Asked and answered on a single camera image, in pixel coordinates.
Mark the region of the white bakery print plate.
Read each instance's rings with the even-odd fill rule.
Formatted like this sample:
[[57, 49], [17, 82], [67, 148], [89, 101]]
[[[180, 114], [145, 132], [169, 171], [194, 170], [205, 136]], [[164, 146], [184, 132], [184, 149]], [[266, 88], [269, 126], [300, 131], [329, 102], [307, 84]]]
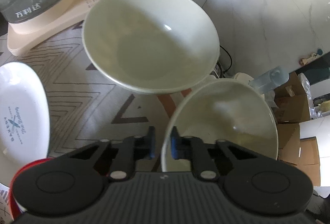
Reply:
[[50, 140], [49, 107], [44, 87], [28, 65], [1, 66], [1, 158], [18, 166], [43, 159]]

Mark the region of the red rimmed plate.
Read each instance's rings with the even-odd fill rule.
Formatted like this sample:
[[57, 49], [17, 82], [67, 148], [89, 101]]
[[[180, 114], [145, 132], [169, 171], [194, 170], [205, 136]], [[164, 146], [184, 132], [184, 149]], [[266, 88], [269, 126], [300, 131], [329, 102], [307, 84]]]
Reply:
[[22, 177], [22, 174], [25, 171], [28, 171], [29, 169], [38, 166], [42, 163], [48, 162], [52, 160], [53, 158], [44, 158], [35, 160], [33, 162], [30, 162], [23, 167], [21, 167], [13, 176], [10, 187], [9, 187], [9, 211], [12, 217], [12, 220], [15, 221], [20, 217], [20, 215], [23, 214], [24, 210], [21, 209], [21, 206], [19, 205], [20, 202], [18, 202], [18, 198], [20, 196], [20, 191], [24, 189], [24, 179]]

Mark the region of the large white bowl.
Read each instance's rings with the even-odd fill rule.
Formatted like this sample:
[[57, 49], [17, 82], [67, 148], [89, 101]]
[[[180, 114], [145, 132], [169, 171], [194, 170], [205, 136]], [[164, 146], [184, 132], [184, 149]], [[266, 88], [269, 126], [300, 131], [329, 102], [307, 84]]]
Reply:
[[192, 0], [100, 0], [84, 20], [82, 40], [101, 74], [143, 94], [193, 87], [220, 55], [217, 29]]

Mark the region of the patterned table cloth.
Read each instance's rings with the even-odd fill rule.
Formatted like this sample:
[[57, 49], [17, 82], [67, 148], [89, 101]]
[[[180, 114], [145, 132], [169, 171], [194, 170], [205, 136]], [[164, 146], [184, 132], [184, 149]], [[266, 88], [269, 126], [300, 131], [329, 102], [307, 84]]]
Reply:
[[50, 114], [47, 155], [58, 157], [92, 142], [119, 142], [156, 129], [153, 160], [137, 165], [140, 171], [160, 171], [160, 150], [174, 110], [190, 93], [143, 95], [123, 89], [103, 76], [87, 57], [82, 24], [62, 31], [22, 56], [7, 47], [7, 24], [1, 24], [1, 63], [18, 61], [31, 67], [44, 86]]

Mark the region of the cardboard box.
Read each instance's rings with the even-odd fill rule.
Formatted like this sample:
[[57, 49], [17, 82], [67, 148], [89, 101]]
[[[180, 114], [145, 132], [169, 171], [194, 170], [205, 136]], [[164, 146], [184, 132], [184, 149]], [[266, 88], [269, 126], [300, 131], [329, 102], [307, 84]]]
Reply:
[[320, 159], [317, 138], [300, 137], [300, 124], [310, 120], [307, 94], [296, 72], [275, 89], [273, 109], [279, 137], [278, 159], [303, 171], [313, 185], [321, 185]]

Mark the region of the clear plastic bottle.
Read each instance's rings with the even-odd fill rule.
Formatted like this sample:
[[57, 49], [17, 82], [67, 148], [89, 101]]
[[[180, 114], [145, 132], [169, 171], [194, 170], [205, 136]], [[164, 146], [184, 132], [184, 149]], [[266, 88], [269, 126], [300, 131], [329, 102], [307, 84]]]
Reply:
[[289, 80], [288, 72], [280, 66], [273, 68], [248, 83], [259, 94], [265, 94], [285, 84]]

